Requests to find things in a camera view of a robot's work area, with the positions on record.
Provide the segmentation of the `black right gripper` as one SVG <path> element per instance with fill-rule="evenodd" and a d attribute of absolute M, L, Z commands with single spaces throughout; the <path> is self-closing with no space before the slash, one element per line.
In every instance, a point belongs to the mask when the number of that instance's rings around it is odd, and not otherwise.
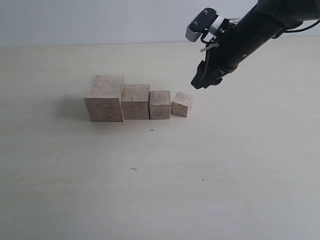
<path fill-rule="evenodd" d="M 275 35 L 275 24 L 268 19 L 242 19 L 207 51 L 197 66 L 191 85 L 199 89 L 219 85 L 223 77 Z"/>

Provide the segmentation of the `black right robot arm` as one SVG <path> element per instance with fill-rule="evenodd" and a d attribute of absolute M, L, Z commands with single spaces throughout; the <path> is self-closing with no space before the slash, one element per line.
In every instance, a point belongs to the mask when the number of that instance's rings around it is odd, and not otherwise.
<path fill-rule="evenodd" d="M 239 21 L 224 18 L 204 8 L 187 26 L 185 37 L 205 44 L 202 60 L 191 81 L 195 89 L 217 86 L 223 77 L 270 39 L 301 32 L 305 21 L 320 23 L 318 0 L 259 0 Z"/>

